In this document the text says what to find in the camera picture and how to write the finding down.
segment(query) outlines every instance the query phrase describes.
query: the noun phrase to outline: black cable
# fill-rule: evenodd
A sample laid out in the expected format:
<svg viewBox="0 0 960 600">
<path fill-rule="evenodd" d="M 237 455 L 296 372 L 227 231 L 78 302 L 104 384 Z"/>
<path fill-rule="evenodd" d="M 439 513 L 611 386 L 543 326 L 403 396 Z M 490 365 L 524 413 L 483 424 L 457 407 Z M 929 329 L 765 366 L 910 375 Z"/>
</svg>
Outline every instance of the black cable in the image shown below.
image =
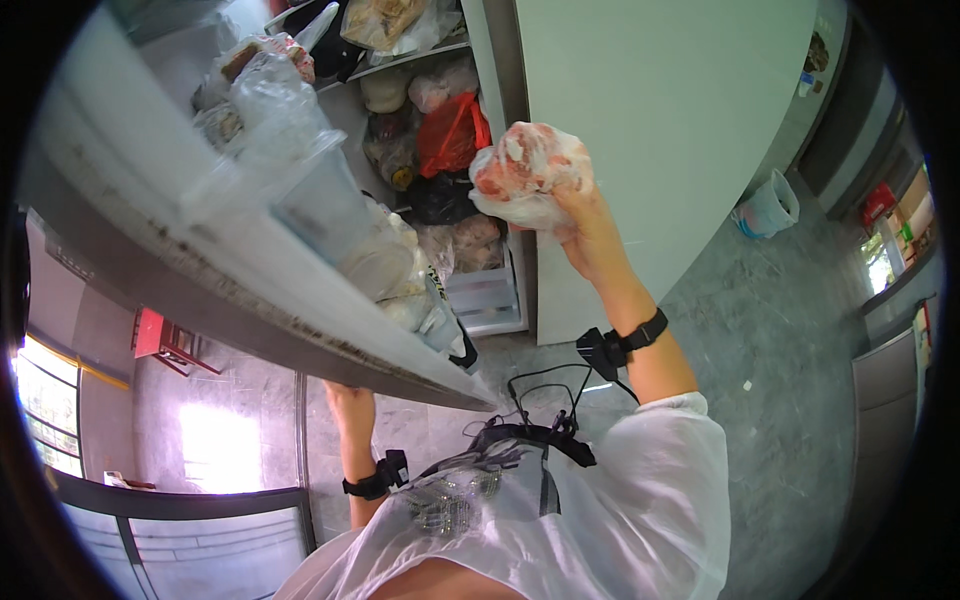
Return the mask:
<svg viewBox="0 0 960 600">
<path fill-rule="evenodd" d="M 619 379 L 617 379 L 617 380 L 614 381 L 613 383 L 615 383 L 616 385 L 620 386 L 620 389 L 623 390 L 624 392 L 626 392 L 627 394 L 629 394 L 634 400 L 636 400 L 636 403 L 637 403 L 637 404 L 640 403 L 640 398 L 636 397 L 636 394 L 634 394 L 634 391 L 631 390 L 630 388 L 628 388 L 627 386 L 623 385 L 622 383 L 620 383 L 620 380 L 619 380 Z"/>
<path fill-rule="evenodd" d="M 593 375 L 593 367 L 590 367 L 590 370 L 587 371 L 587 376 L 584 377 L 584 382 L 580 384 L 580 392 L 577 392 L 577 399 L 571 402 L 573 406 L 570 408 L 570 420 L 573 421 L 574 431 L 580 429 L 580 424 L 577 422 L 577 404 L 580 403 L 580 396 L 584 394 L 584 388 L 586 388 L 587 381 L 590 379 L 591 375 Z"/>
<path fill-rule="evenodd" d="M 517 409 L 518 412 L 520 413 L 520 417 L 523 419 L 523 424 L 524 424 L 524 426 L 529 427 L 529 426 L 532 425 L 533 423 L 530 422 L 530 419 L 529 419 L 529 417 L 528 417 L 527 412 L 526 412 L 525 410 L 523 410 L 523 406 L 520 405 L 520 399 L 523 399 L 523 396 L 521 396 L 520 399 L 517 399 L 517 397 L 516 397 L 516 388 L 514 388 L 514 382 L 517 381 L 518 379 L 522 379 L 523 377 L 532 377 L 532 376 L 534 376 L 534 375 L 543 375 L 543 374 L 546 373 L 546 372 L 556 371 L 557 369 L 565 369 L 565 368 L 567 368 L 567 367 L 586 367 L 586 368 L 590 369 L 591 371 L 593 371 L 593 367 L 591 367 L 590 365 L 585 365 L 585 364 L 583 364 L 583 363 L 566 363 L 566 364 L 563 364 L 563 365 L 557 365 L 556 367 L 550 367 L 549 369 L 544 369 L 543 371 L 533 371 L 533 372 L 521 373 L 521 374 L 515 375 L 515 376 L 513 376 L 513 377 L 511 377 L 510 379 L 507 380 L 507 392 L 510 393 L 510 397 L 514 400 L 514 404 L 516 405 L 516 409 Z M 537 388 L 533 388 L 533 389 L 531 389 L 531 390 L 528 390 L 527 392 L 532 392 L 533 390 L 536 390 L 536 389 L 537 389 Z M 566 388 L 566 390 L 567 390 L 567 392 L 570 394 L 570 397 L 573 398 L 573 393 L 570 392 L 570 389 L 569 389 L 569 388 Z"/>
<path fill-rule="evenodd" d="M 517 400 L 522 402 L 524 396 L 530 394 L 531 392 L 534 392 L 535 390 L 542 390 L 543 388 L 564 388 L 566 390 L 566 394 L 570 396 L 570 404 L 573 404 L 573 392 L 570 391 L 569 386 L 567 386 L 565 383 L 543 383 L 541 385 L 534 386 L 529 390 L 527 390 L 526 392 L 524 392 L 523 394 L 521 394 L 520 398 L 518 398 Z"/>
</svg>

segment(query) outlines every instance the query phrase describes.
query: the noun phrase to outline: door shelf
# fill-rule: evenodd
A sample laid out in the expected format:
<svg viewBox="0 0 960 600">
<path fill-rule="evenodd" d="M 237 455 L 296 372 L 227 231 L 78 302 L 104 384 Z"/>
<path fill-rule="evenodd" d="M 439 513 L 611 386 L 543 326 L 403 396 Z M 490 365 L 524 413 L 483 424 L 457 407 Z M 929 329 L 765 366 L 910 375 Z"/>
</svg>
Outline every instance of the door shelf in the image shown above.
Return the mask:
<svg viewBox="0 0 960 600">
<path fill-rule="evenodd" d="M 463 33 L 463 34 L 458 34 L 456 36 L 449 36 L 447 39 L 440 42 L 430 50 L 427 50 L 426 52 L 419 52 L 416 54 L 404 55 L 396 59 L 393 59 L 390 62 L 386 62 L 384 64 L 378 64 L 377 66 L 370 66 L 370 64 L 367 62 L 367 59 L 364 58 L 360 60 L 360 64 L 357 65 L 357 68 L 353 72 L 353 75 L 350 75 L 347 78 L 347 81 L 352 82 L 354 80 L 360 79 L 361 77 L 366 77 L 371 73 L 376 73 L 377 71 L 389 69 L 390 67 L 403 64 L 404 62 L 410 62 L 411 60 L 424 59 L 426 57 L 431 57 L 443 52 L 450 52 L 451 50 L 469 48 L 469 46 L 470 46 L 470 38 L 466 33 Z M 343 85 L 343 83 L 338 82 L 335 78 L 332 78 L 332 77 L 326 78 L 324 80 L 318 80 L 317 93 L 318 94 L 323 93 L 334 87 L 339 87 L 340 85 Z"/>
</svg>

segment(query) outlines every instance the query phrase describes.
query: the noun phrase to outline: freezer drawer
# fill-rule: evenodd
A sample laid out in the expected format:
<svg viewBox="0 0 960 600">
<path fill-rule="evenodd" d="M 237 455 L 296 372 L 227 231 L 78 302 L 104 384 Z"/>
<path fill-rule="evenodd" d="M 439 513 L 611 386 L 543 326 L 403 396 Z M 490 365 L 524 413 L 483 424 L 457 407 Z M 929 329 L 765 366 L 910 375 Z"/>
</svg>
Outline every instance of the freezer drawer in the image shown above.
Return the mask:
<svg viewBox="0 0 960 600">
<path fill-rule="evenodd" d="M 473 337 L 527 328 L 517 289 L 522 271 L 515 270 L 509 241 L 503 243 L 503 257 L 499 269 L 454 274 L 446 281 L 450 305 Z"/>
</svg>

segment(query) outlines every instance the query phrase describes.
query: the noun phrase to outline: wrist strap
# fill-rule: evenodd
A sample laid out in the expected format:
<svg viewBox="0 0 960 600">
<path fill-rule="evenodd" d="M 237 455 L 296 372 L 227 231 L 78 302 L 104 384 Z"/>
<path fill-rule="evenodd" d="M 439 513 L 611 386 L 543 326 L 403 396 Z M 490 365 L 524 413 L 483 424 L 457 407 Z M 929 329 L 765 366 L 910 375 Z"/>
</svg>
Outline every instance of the wrist strap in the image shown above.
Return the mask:
<svg viewBox="0 0 960 600">
<path fill-rule="evenodd" d="M 615 329 L 604 335 L 596 327 L 590 329 L 577 340 L 577 352 L 604 379 L 616 381 L 616 370 L 627 365 L 627 355 L 656 342 L 666 326 L 666 315 L 658 307 L 653 319 L 641 324 L 625 338 L 621 338 Z"/>
<path fill-rule="evenodd" d="M 392 485 L 397 487 L 410 481 L 407 471 L 407 456 L 403 450 L 387 450 L 387 457 L 376 463 L 376 472 L 364 477 L 355 484 L 344 479 L 344 493 L 360 496 L 364 500 L 376 500 L 383 497 Z"/>
<path fill-rule="evenodd" d="M 619 345 L 624 352 L 623 365 L 619 365 L 619 367 L 623 367 L 627 364 L 626 354 L 628 352 L 632 352 L 640 348 L 646 348 L 647 346 L 650 346 L 656 342 L 657 338 L 659 338 L 659 336 L 666 329 L 666 324 L 666 315 L 663 314 L 663 311 L 660 310 L 660 307 L 658 306 L 657 314 L 654 315 L 654 318 L 644 324 L 640 324 L 640 326 L 634 329 L 634 332 L 627 337 L 621 338 L 617 336 L 616 331 L 611 331 L 608 333 L 608 336 L 612 334 L 620 340 Z"/>
</svg>

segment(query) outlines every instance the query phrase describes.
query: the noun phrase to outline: right hand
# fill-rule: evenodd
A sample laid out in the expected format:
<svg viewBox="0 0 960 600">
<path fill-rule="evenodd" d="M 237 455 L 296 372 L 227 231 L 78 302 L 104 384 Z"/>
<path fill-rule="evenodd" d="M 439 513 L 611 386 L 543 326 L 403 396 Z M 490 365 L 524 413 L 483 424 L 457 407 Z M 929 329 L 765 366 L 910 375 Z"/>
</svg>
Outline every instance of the right hand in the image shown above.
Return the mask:
<svg viewBox="0 0 960 600">
<path fill-rule="evenodd" d="M 572 234 L 563 246 L 577 273 L 592 283 L 601 297 L 623 286 L 636 285 L 636 275 L 627 259 L 620 232 L 596 184 L 586 194 L 572 185 L 558 185 L 551 194 L 576 224 L 574 231 L 557 231 L 557 234 L 561 239 Z"/>
<path fill-rule="evenodd" d="M 376 412 L 373 392 L 326 379 L 323 382 L 326 402 L 340 431 L 341 450 L 343 446 L 370 448 Z"/>
</svg>

